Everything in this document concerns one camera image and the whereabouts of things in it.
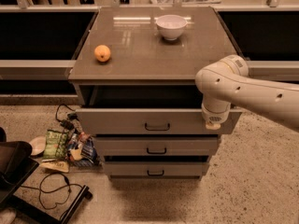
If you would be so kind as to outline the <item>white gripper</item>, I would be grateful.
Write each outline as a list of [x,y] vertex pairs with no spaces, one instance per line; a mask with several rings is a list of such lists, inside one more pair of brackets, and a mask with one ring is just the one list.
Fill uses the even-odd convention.
[[231,104],[223,101],[204,101],[202,116],[206,121],[206,129],[216,131],[228,119]]

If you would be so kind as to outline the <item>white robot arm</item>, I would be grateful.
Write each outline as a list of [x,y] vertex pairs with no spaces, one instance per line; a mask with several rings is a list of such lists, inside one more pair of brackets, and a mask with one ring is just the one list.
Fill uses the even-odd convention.
[[203,94],[202,116],[208,129],[219,129],[228,119],[230,106],[236,105],[299,131],[299,87],[250,78],[247,62],[238,55],[202,68],[195,84]]

